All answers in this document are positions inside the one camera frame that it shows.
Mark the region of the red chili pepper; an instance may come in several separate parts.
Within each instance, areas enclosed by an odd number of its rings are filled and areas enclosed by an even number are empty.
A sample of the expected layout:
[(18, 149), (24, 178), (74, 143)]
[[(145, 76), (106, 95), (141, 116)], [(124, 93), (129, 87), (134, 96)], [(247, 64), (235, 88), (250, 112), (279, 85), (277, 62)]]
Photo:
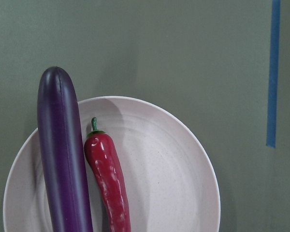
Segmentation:
[(97, 128), (96, 117), (92, 118), (91, 126), (84, 152), (100, 189), (110, 231), (130, 232), (129, 202), (114, 142), (108, 134)]

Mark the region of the pink plate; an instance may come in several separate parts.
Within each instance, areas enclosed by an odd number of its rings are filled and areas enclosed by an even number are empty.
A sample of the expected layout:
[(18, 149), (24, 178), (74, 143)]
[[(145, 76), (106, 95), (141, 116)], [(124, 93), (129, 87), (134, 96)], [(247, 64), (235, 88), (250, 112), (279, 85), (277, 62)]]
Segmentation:
[[(90, 121), (110, 135), (122, 167), (134, 232), (217, 232), (220, 195), (210, 159), (194, 134), (142, 100), (106, 96), (79, 102), (82, 136)], [(10, 169), (3, 198), (6, 232), (50, 232), (39, 136), (35, 130)]]

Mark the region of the purple eggplant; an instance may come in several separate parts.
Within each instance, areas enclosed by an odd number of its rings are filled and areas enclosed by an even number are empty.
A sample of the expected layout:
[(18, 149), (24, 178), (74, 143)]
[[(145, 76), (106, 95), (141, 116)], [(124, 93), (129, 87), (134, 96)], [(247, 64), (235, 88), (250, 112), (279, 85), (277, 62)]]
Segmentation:
[(53, 231), (91, 232), (78, 102), (70, 76), (60, 67), (42, 74), (37, 120)]

